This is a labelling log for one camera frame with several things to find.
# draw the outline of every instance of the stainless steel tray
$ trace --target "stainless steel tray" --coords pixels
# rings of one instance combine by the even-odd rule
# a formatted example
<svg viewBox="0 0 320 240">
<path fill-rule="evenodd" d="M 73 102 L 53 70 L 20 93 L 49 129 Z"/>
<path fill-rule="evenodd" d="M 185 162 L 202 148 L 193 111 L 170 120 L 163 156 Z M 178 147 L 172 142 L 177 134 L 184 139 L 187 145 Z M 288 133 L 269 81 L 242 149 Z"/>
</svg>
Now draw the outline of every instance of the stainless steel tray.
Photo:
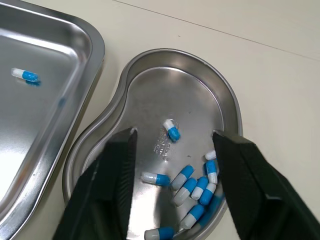
<svg viewBox="0 0 320 240">
<path fill-rule="evenodd" d="M 181 139 L 171 143 L 162 127 L 173 119 Z M 240 109 L 234 92 L 211 65 L 174 49 L 144 52 L 123 70 L 115 95 L 104 112 L 80 135 L 70 151 L 63 173 L 65 200 L 84 170 L 109 137 L 128 127 L 138 130 L 135 182 L 127 238 L 144 239 L 144 231 L 172 226 L 175 239 L 202 239 L 223 216 L 227 204 L 219 184 L 215 201 L 199 224 L 181 231 L 179 223 L 196 203 L 188 198 L 175 208 L 169 189 L 142 183 L 142 171 L 168 174 L 173 179 L 191 164 L 193 176 L 203 175 L 204 155 L 214 146 L 213 130 L 242 134 Z"/>
<path fill-rule="evenodd" d="M 0 239 L 11 239 L 38 204 L 104 54 L 87 22 L 0 0 Z M 25 84 L 11 68 L 38 73 L 41 84 Z"/>
</svg>

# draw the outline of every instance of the tray rim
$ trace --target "tray rim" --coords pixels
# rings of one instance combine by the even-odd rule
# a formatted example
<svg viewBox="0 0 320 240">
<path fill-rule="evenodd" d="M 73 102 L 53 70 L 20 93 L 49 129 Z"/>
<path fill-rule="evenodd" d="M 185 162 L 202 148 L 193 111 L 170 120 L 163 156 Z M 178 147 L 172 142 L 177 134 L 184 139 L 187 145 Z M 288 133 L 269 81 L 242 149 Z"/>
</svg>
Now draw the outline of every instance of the tray rim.
<svg viewBox="0 0 320 240">
<path fill-rule="evenodd" d="M 66 91 L 62 95 L 62 97 L 65 97 L 64 99 L 72 99 L 76 94 L 81 96 L 80 101 L 76 101 L 76 104 L 73 105 L 74 111 L 72 112 L 72 121 L 68 121 L 67 127 L 63 128 L 62 119 L 59 116 L 61 116 L 62 113 L 69 112 L 70 108 L 61 107 L 60 114 L 53 118 L 52 124 L 47 124 L 46 127 L 40 129 L 31 148 L 36 142 L 39 143 L 41 140 L 44 140 L 41 138 L 42 134 L 47 133 L 45 136 L 48 136 L 48 138 L 45 138 L 45 144 L 42 144 L 40 149 L 34 151 L 35 158 L 32 159 L 32 161 L 34 161 L 34 166 L 32 167 L 30 174 L 25 177 L 22 190 L 18 193 L 18 196 L 10 202 L 10 207 L 5 208 L 5 213 L 2 213 L 3 218 L 0 219 L 0 238 L 3 240 L 11 240 L 30 219 L 41 200 L 54 169 L 59 162 L 67 139 L 85 103 L 90 88 L 92 85 L 94 86 L 94 83 L 98 80 L 97 76 L 102 68 L 105 56 L 105 43 L 98 30 L 81 18 L 20 0 L 0 0 L 0 6 L 14 8 L 18 11 L 25 11 L 31 14 L 40 15 L 44 18 L 51 18 L 55 21 L 74 25 L 90 38 L 91 45 L 90 55 L 84 66 L 84 70 L 80 76 L 78 76 L 76 83 L 77 86 L 82 84 L 83 88 L 77 91 Z M 61 130 L 59 134 L 62 135 L 62 137 L 58 138 L 57 132 L 59 132 L 59 130 Z M 55 148 L 52 143 L 55 143 L 55 145 L 58 145 L 59 147 Z M 53 154 L 46 157 L 44 154 L 41 154 L 47 152 Z"/>
<path fill-rule="evenodd" d="M 86 140 L 86 138 L 95 131 L 96 128 L 98 128 L 101 124 L 103 124 L 104 121 L 108 119 L 108 117 L 115 111 L 117 105 L 119 104 L 122 96 L 126 93 L 128 90 L 128 85 L 127 85 L 127 77 L 130 68 L 133 66 L 135 62 L 137 62 L 140 58 L 156 53 L 156 52 L 175 52 L 183 55 L 187 55 L 191 58 L 195 58 L 196 60 L 202 62 L 206 66 L 208 66 L 212 71 L 214 71 L 219 78 L 224 82 L 226 87 L 231 93 L 231 96 L 233 98 L 234 104 L 235 104 L 235 109 L 236 109 L 236 114 L 237 114 L 237 124 L 238 124 L 238 134 L 240 136 L 243 135 L 243 125 L 242 125 L 242 117 L 241 117 L 241 111 L 239 107 L 239 102 L 236 97 L 236 94 L 234 93 L 233 89 L 231 88 L 230 84 L 227 82 L 227 80 L 224 78 L 224 76 L 216 69 L 214 68 L 210 63 L 207 61 L 201 59 L 200 57 L 197 57 L 191 53 L 188 53 L 186 51 L 174 49 L 174 48 L 156 48 L 156 49 L 151 49 L 144 51 L 137 56 L 135 56 L 132 60 L 130 60 L 126 66 L 124 67 L 120 78 L 119 78 L 119 83 L 118 87 L 114 93 L 114 96 L 112 97 L 110 103 L 107 105 L 107 107 L 103 110 L 103 112 L 79 135 L 79 137 L 76 139 L 74 144 L 72 145 L 72 148 L 70 149 L 68 156 L 65 161 L 64 169 L 63 169 L 63 174 L 62 174 L 62 191 L 63 191 L 63 198 L 65 204 L 69 201 L 72 190 L 71 186 L 68 186 L 68 183 L 72 182 L 72 167 L 73 167 L 73 161 L 77 155 L 77 152 L 79 151 L 79 148 L 83 144 L 83 142 Z M 199 234 L 194 238 L 194 240 L 201 240 L 205 239 L 216 227 L 217 224 L 219 224 L 221 218 L 223 217 L 225 211 L 228 208 L 226 198 L 223 197 L 223 200 L 221 202 L 221 207 L 219 208 L 218 212 L 216 213 L 218 221 L 211 221 L 209 224 L 207 224 Z"/>
</svg>

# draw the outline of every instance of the white capsule half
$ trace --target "white capsule half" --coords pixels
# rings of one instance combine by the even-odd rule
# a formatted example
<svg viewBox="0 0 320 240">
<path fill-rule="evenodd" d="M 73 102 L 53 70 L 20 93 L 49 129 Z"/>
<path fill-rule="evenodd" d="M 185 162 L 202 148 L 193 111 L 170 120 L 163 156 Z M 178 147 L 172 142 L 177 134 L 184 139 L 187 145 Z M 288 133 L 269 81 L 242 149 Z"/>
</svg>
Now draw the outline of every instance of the white capsule half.
<svg viewBox="0 0 320 240">
<path fill-rule="evenodd" d="M 205 155 L 205 159 L 207 160 L 213 160 L 215 158 L 217 158 L 217 154 L 215 150 L 212 150 Z"/>
<path fill-rule="evenodd" d="M 179 173 L 171 183 L 173 190 L 178 190 L 187 181 L 187 178 L 182 173 Z"/>
<path fill-rule="evenodd" d="M 216 172 L 208 173 L 209 183 L 218 184 L 218 176 Z"/>
<path fill-rule="evenodd" d="M 201 187 L 196 186 L 191 194 L 191 198 L 194 200 L 199 200 L 204 190 Z"/>
<path fill-rule="evenodd" d="M 191 227 L 196 223 L 196 221 L 197 221 L 197 219 L 192 214 L 188 214 L 180 222 L 180 226 L 183 229 L 191 229 Z"/>
</svg>

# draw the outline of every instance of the pill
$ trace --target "pill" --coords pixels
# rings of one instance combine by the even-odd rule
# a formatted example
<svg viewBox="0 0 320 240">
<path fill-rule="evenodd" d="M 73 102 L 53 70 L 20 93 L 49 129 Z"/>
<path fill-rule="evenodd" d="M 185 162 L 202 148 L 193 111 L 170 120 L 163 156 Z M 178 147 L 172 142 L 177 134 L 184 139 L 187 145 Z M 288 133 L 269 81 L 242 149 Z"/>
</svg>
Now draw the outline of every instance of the pill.
<svg viewBox="0 0 320 240">
<path fill-rule="evenodd" d="M 169 186 L 170 185 L 170 177 L 163 174 L 151 173 L 144 171 L 141 174 L 142 181 L 150 184 L 156 184 L 159 186 Z"/>
<path fill-rule="evenodd" d="M 181 172 L 175 177 L 175 179 L 171 183 L 171 187 L 173 190 L 180 189 L 183 184 L 190 178 L 191 174 L 194 172 L 194 168 L 191 165 L 185 166 Z"/>
<path fill-rule="evenodd" d="M 206 172 L 208 174 L 209 183 L 218 184 L 218 176 L 215 162 L 209 160 L 205 164 Z"/>
<path fill-rule="evenodd" d="M 173 202 L 177 206 L 181 206 L 187 197 L 192 193 L 197 185 L 197 180 L 193 177 L 189 178 L 185 184 L 180 188 L 180 190 L 176 193 L 173 198 Z"/>
<path fill-rule="evenodd" d="M 24 79 L 27 82 L 31 82 L 31 83 L 36 83 L 39 81 L 38 74 L 30 71 L 25 71 L 19 68 L 12 68 L 11 75 L 20 79 Z"/>
<path fill-rule="evenodd" d="M 147 230 L 144 232 L 145 240 L 169 240 L 174 237 L 175 231 L 172 227 L 160 227 L 156 229 Z"/>
<path fill-rule="evenodd" d="M 199 203 L 204 206 L 208 205 L 215 193 L 216 187 L 217 186 L 215 184 L 209 182 L 199 199 Z"/>
<path fill-rule="evenodd" d="M 199 200 L 202 193 L 206 189 L 208 182 L 209 181 L 208 181 L 207 177 L 205 177 L 205 176 L 200 177 L 196 183 L 196 186 L 195 186 L 192 194 L 191 194 L 191 198 L 194 200 Z"/>
<path fill-rule="evenodd" d="M 167 130 L 172 142 L 176 142 L 179 140 L 180 138 L 179 130 L 176 128 L 172 120 L 170 119 L 165 120 L 165 122 L 163 123 L 163 126 Z"/>
<path fill-rule="evenodd" d="M 190 212 L 184 217 L 184 219 L 182 219 L 182 221 L 180 222 L 180 226 L 183 229 L 191 229 L 192 226 L 196 223 L 196 221 L 198 221 L 199 218 L 202 216 L 202 214 L 204 214 L 204 212 L 205 208 L 202 205 L 195 205 L 190 210 Z"/>
<path fill-rule="evenodd" d="M 207 159 L 207 160 L 213 160 L 215 158 L 217 158 L 217 154 L 216 154 L 215 150 L 210 151 L 205 155 L 205 159 Z"/>
</svg>

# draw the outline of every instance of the rectangular metal tray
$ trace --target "rectangular metal tray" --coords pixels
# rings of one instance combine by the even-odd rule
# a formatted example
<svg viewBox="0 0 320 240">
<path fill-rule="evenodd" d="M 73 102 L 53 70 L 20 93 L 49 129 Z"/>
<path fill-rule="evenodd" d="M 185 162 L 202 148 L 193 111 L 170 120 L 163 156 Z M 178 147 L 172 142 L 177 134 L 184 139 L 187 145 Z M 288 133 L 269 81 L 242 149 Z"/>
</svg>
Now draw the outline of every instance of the rectangular metal tray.
<svg viewBox="0 0 320 240">
<path fill-rule="evenodd" d="M 89 23 L 0 1 L 0 239 L 11 239 L 38 204 L 104 54 Z M 11 68 L 39 74 L 40 85 Z"/>
</svg>

